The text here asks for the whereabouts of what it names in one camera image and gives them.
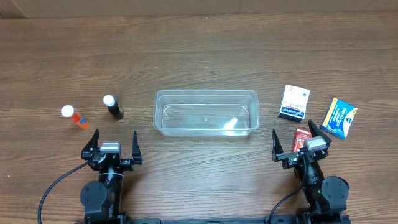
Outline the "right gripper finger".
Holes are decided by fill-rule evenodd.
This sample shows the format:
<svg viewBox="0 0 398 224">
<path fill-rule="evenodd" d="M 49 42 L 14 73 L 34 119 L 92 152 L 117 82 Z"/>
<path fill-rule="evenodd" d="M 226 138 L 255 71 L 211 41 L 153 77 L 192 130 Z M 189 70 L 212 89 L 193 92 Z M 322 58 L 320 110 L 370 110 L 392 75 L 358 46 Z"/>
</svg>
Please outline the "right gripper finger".
<svg viewBox="0 0 398 224">
<path fill-rule="evenodd" d="M 310 132 L 313 138 L 321 136 L 325 140 L 327 145 L 330 145 L 332 143 L 332 140 L 323 131 L 321 131 L 311 119 L 308 120 L 308 127 L 310 128 Z"/>
<path fill-rule="evenodd" d="M 272 147 L 272 156 L 273 157 L 280 157 L 284 155 L 283 148 L 277 136 L 276 130 L 272 130 L 272 140 L 273 140 L 273 147 Z"/>
</svg>

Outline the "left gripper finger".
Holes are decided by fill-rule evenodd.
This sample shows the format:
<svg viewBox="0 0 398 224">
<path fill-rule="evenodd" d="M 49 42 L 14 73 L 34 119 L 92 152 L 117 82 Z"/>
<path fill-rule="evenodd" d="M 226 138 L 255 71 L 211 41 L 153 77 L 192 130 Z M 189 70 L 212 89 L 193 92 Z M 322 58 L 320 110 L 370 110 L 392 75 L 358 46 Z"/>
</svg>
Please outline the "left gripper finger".
<svg viewBox="0 0 398 224">
<path fill-rule="evenodd" d="M 86 146 L 82 149 L 82 152 L 89 152 L 92 149 L 96 149 L 98 147 L 99 140 L 99 130 L 96 129 L 91 139 L 88 141 Z"/>
<path fill-rule="evenodd" d="M 136 131 L 133 132 L 132 159 L 134 160 L 134 162 L 142 162 L 142 154 L 141 150 L 139 149 Z"/>
</svg>

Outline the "red and white box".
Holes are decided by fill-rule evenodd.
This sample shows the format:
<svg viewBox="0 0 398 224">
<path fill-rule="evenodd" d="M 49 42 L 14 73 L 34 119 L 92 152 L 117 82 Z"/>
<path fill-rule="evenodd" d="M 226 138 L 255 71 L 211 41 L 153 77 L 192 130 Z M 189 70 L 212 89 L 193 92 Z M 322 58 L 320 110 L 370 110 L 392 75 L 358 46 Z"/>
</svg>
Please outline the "red and white box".
<svg viewBox="0 0 398 224">
<path fill-rule="evenodd" d="M 299 152 L 304 147 L 304 141 L 310 138 L 312 138 L 312 134 L 309 129 L 297 128 L 294 132 L 291 152 Z"/>
</svg>

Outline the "blue and yellow box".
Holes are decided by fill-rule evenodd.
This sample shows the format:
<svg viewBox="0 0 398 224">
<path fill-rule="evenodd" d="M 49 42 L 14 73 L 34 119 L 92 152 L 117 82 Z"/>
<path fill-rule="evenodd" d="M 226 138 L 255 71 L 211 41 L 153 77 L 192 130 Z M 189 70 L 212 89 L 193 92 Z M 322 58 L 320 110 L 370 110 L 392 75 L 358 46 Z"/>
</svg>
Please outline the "blue and yellow box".
<svg viewBox="0 0 398 224">
<path fill-rule="evenodd" d="M 357 110 L 357 107 L 333 98 L 320 128 L 340 139 L 346 139 Z"/>
</svg>

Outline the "white and blue box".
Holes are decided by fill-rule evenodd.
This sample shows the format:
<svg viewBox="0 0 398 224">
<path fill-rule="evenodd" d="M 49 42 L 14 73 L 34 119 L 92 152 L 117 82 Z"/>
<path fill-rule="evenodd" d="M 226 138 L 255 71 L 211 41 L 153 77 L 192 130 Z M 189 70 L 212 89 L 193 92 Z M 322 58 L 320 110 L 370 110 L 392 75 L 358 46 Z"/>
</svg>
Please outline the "white and blue box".
<svg viewBox="0 0 398 224">
<path fill-rule="evenodd" d="M 301 123 L 305 119 L 309 96 L 308 89 L 286 85 L 278 117 Z"/>
</svg>

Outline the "orange bottle white cap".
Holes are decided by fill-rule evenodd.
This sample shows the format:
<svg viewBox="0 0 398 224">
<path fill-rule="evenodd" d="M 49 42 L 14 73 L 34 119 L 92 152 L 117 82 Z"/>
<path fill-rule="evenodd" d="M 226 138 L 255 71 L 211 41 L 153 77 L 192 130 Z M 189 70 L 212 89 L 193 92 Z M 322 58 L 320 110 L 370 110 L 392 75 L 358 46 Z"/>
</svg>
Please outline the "orange bottle white cap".
<svg viewBox="0 0 398 224">
<path fill-rule="evenodd" d="M 74 109 L 72 105 L 65 105 L 61 109 L 61 115 L 63 117 L 68 118 L 71 120 L 75 125 L 80 127 L 81 129 L 89 129 L 90 124 L 87 122 L 85 118 L 80 116 Z"/>
</svg>

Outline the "black bottle white cap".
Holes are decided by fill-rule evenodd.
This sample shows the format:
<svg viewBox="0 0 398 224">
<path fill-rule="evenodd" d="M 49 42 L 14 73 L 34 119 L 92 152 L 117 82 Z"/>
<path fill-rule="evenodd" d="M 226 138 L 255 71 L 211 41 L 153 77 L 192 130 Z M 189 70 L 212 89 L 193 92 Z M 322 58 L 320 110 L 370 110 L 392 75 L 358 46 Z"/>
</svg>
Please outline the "black bottle white cap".
<svg viewBox="0 0 398 224">
<path fill-rule="evenodd" d="M 119 106 L 118 101 L 112 95 L 105 95 L 103 97 L 103 103 L 108 108 L 109 112 L 116 120 L 121 120 L 124 117 L 124 111 Z"/>
</svg>

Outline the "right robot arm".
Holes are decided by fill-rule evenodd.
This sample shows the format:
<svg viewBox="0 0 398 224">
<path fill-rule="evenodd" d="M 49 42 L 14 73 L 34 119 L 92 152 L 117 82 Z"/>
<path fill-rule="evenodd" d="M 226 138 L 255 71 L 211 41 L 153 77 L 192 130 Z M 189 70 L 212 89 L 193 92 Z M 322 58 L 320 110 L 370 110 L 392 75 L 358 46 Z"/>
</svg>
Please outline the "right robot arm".
<svg viewBox="0 0 398 224">
<path fill-rule="evenodd" d="M 349 183 L 337 176 L 324 177 L 318 163 L 328 156 L 332 140 L 313 121 L 308 121 L 312 137 L 305 140 L 304 147 L 297 152 L 285 154 L 277 136 L 272 131 L 272 160 L 281 161 L 283 169 L 294 169 L 300 188 L 285 196 L 265 217 L 265 223 L 350 223 L 349 216 L 343 215 L 349 196 Z M 295 215 L 277 215 L 277 208 L 287 199 L 302 191 L 307 200 L 307 208 L 299 208 Z"/>
</svg>

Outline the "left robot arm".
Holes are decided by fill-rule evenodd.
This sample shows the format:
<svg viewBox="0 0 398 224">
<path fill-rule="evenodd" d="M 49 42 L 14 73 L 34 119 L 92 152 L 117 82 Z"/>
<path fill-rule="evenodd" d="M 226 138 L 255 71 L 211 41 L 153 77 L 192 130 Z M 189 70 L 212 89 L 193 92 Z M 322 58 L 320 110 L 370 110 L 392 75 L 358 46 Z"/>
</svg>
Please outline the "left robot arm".
<svg viewBox="0 0 398 224">
<path fill-rule="evenodd" d="M 132 157 L 121 158 L 121 143 L 105 141 L 98 145 L 99 131 L 81 151 L 81 158 L 99 173 L 97 181 L 87 183 L 81 190 L 80 200 L 85 208 L 85 223 L 132 223 L 132 218 L 120 211 L 121 193 L 125 172 L 132 172 L 142 164 L 137 133 L 133 132 Z"/>
</svg>

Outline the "clear plastic container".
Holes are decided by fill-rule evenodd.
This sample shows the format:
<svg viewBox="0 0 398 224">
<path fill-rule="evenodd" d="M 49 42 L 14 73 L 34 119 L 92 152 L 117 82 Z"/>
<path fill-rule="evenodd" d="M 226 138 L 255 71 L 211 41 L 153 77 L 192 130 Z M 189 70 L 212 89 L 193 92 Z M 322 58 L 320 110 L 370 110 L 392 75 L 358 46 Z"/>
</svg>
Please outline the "clear plastic container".
<svg viewBox="0 0 398 224">
<path fill-rule="evenodd" d="M 248 136 L 260 126 L 254 90 L 159 90 L 153 126 L 164 136 Z"/>
</svg>

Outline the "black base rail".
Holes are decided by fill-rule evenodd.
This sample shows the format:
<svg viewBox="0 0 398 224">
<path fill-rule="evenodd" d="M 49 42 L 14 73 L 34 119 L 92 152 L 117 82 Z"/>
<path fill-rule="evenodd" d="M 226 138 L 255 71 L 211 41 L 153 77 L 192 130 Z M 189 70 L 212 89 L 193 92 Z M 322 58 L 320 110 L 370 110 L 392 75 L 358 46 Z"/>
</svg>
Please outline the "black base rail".
<svg viewBox="0 0 398 224">
<path fill-rule="evenodd" d="M 105 221 L 81 221 L 76 222 L 76 224 L 83 223 L 130 223 L 130 224 L 266 224 L 268 222 L 269 216 L 264 218 L 222 218 L 222 219 L 187 219 L 187 220 L 161 220 L 155 218 L 149 219 L 132 219 L 127 217 L 127 221 L 116 221 L 116 220 L 105 220 Z M 278 224 L 294 224 L 294 223 L 304 223 L 303 221 L 297 221 L 295 215 L 273 215 L 271 223 Z M 312 223 L 338 223 L 336 219 L 330 221 L 320 221 L 315 219 Z M 342 216 L 343 224 L 350 224 L 351 220 L 348 215 Z"/>
</svg>

